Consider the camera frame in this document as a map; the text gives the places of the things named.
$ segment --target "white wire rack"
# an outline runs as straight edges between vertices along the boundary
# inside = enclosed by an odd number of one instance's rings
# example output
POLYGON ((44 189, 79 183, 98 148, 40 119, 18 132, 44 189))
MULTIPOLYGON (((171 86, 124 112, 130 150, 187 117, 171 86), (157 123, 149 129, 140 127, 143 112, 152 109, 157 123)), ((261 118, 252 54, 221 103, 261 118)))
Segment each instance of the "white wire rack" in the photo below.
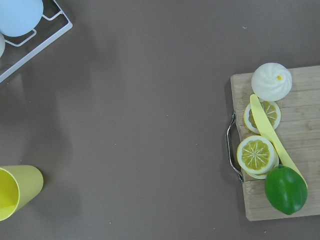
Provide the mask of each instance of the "white wire rack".
POLYGON ((72 28, 56 0, 43 0, 43 6, 42 18, 32 31, 21 37, 4 36, 7 44, 0 58, 0 83, 72 28))

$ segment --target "lemon slice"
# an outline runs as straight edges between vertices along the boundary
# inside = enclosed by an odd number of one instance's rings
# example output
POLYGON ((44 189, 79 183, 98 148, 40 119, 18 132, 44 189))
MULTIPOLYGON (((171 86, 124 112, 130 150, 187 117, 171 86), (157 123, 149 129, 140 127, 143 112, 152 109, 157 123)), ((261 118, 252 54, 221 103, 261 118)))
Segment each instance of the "lemon slice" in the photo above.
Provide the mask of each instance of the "lemon slice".
MULTIPOLYGON (((260 102, 273 129, 276 129, 279 126, 280 119, 281 119, 281 111, 278 104, 276 104, 274 101, 260 100, 260 102)), ((244 110, 243 120, 244 120, 244 124, 250 131, 256 134, 259 134, 259 130, 257 129, 257 125, 255 123, 255 120, 251 111, 250 103, 246 106, 244 110)))
POLYGON ((274 164, 274 166, 273 166, 269 171, 264 172, 264 173, 261 173, 261 174, 253 174, 253 173, 250 173, 250 172, 247 172, 247 171, 246 171, 246 173, 247 173, 249 176, 251 176, 251 177, 253 177, 253 178, 255 178, 255 179, 266 179, 268 173, 269 173, 273 168, 277 167, 278 165, 279 165, 279 156, 278 156, 278 154, 275 154, 275 164, 274 164))
POLYGON ((240 142, 236 157, 243 170, 257 175, 268 172, 275 165, 276 154, 269 140, 254 135, 240 142))

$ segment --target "wooden cutting board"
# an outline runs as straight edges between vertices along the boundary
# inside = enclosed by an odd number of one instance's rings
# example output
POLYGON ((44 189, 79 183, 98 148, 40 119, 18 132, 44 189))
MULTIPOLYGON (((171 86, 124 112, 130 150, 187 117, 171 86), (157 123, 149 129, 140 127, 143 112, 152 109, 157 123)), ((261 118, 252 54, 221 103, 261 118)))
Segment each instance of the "wooden cutting board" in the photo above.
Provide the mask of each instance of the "wooden cutting board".
MULTIPOLYGON (((276 103, 281 121, 275 130, 284 148, 308 184, 308 198, 303 208, 285 215, 269 203, 265 195, 265 180, 248 176, 244 171, 243 197, 246 217, 250 221, 293 218, 320 214, 320 66, 289 69, 292 89, 276 103)), ((253 73, 231 77, 233 108, 240 140, 255 133, 244 123, 244 110, 253 94, 253 73)))

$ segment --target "gray tabletop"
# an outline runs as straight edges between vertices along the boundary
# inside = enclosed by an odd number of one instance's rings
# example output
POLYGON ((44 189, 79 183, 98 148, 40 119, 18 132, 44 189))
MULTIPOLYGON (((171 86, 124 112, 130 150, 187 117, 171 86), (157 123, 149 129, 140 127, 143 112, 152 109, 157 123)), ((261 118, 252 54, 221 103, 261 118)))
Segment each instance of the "gray tabletop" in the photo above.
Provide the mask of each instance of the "gray tabletop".
POLYGON ((73 28, 0 84, 0 164, 44 176, 1 239, 319 239, 246 219, 225 143, 233 74, 320 65, 319 1, 59 3, 73 28))

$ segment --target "yellow cup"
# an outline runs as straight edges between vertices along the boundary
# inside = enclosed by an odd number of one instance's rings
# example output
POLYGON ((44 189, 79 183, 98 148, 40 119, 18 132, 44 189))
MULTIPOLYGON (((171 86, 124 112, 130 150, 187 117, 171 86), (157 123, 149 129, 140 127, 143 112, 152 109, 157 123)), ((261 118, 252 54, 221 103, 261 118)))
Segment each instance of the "yellow cup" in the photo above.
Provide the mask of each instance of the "yellow cup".
POLYGON ((0 167, 0 221, 22 208, 44 185, 41 172, 34 166, 0 167))

